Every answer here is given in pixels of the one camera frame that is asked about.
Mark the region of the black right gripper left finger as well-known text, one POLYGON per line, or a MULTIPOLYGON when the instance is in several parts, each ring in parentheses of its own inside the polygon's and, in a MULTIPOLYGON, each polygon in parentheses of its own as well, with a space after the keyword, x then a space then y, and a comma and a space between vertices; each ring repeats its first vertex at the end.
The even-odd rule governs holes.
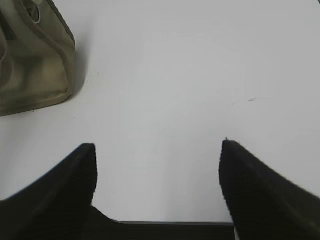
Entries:
POLYGON ((81 144, 53 169, 0 203, 2 240, 79 240, 98 182, 96 148, 81 144))

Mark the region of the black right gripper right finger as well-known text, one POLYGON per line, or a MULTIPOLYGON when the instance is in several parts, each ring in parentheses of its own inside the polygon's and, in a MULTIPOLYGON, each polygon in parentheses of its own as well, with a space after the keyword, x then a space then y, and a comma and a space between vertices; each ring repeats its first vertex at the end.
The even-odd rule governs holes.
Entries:
POLYGON ((320 199, 233 140, 222 142, 219 183, 241 240, 318 240, 320 199))

